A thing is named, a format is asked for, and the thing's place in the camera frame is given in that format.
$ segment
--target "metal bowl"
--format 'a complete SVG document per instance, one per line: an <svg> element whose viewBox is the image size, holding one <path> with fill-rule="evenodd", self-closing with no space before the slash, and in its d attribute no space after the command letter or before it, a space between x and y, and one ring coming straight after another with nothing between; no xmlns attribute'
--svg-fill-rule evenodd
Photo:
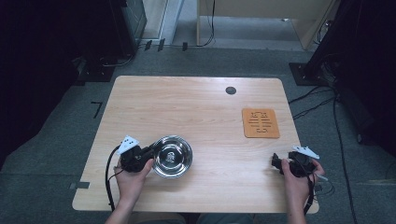
<svg viewBox="0 0 396 224"><path fill-rule="evenodd" d="M192 163L190 145L177 135L168 135L152 146L154 171L166 178L176 178L186 173Z"/></svg>

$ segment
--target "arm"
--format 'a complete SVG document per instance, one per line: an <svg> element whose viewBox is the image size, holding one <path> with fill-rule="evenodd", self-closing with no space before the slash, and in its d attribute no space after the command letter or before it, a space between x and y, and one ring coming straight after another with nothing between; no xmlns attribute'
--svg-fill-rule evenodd
<svg viewBox="0 0 396 224"><path fill-rule="evenodd" d="M314 165L317 167L314 174L324 175L324 170L321 165L312 160ZM309 196L308 180L306 177L295 177L291 171L289 162L282 160L282 170L285 176L285 190L288 204L288 222L289 224L304 224L306 223L304 215L305 202ZM318 181L317 176L310 176L311 180L315 178Z"/></svg>
<svg viewBox="0 0 396 224"><path fill-rule="evenodd" d="M142 192L145 179L151 170L153 159L149 160L145 168L139 173L128 173L126 171L116 175L117 184L119 185L120 200L116 209L110 215L106 223L128 223L132 214L134 205ZM118 173L121 168L115 168L114 172Z"/></svg>

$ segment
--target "cork coaster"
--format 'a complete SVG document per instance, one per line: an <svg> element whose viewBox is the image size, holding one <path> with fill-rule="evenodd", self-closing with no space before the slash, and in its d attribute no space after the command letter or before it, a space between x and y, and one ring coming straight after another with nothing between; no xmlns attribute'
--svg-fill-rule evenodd
<svg viewBox="0 0 396 224"><path fill-rule="evenodd" d="M273 109L251 109L242 110L245 137L248 138L278 138L275 111Z"/></svg>

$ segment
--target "gray carpet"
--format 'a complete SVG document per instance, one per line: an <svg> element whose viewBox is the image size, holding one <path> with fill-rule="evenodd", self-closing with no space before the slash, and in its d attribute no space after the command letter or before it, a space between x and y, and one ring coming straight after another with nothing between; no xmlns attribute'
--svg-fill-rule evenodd
<svg viewBox="0 0 396 224"><path fill-rule="evenodd" d="M109 212L72 208L75 190L71 184L80 179L117 76L278 77L292 100L313 87L296 86L288 63L305 63L311 56L308 51L266 49L140 49L130 63L116 68L109 83L70 88L41 132L8 156L0 173L0 223L105 222ZM332 98L332 92L325 90L291 104L292 114ZM92 102L104 102L96 118L98 105ZM344 107L335 104L335 112L358 222L396 223L395 184L372 181L395 178L394 158L380 147L359 145ZM333 195L318 197L319 212L307 215L308 222L353 223L332 102L295 120L295 125L302 145L320 155L335 187ZM258 214L255 218L256 223L287 222L285 214Z"/></svg>

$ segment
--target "wooden table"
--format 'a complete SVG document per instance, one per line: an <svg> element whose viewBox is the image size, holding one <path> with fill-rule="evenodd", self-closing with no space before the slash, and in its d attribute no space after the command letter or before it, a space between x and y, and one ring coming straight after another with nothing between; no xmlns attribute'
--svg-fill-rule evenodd
<svg viewBox="0 0 396 224"><path fill-rule="evenodd" d="M197 0L197 45L201 16L212 16L213 1ZM303 49L308 49L328 19L336 0L216 0L215 16L292 19Z"/></svg>
<svg viewBox="0 0 396 224"><path fill-rule="evenodd" d="M236 94L228 94L227 87L236 88ZM243 108L274 109L280 137L246 138ZM277 78L118 77L81 177L90 186L77 189L75 209L110 210L106 162L126 134L141 147L179 135L193 152L191 168L182 177L148 174L135 211L286 212L283 175L271 159L274 152L287 158L291 147L300 143ZM113 157L111 167L118 159ZM111 188L117 203L115 178ZM314 203L310 213L317 211Z"/></svg>

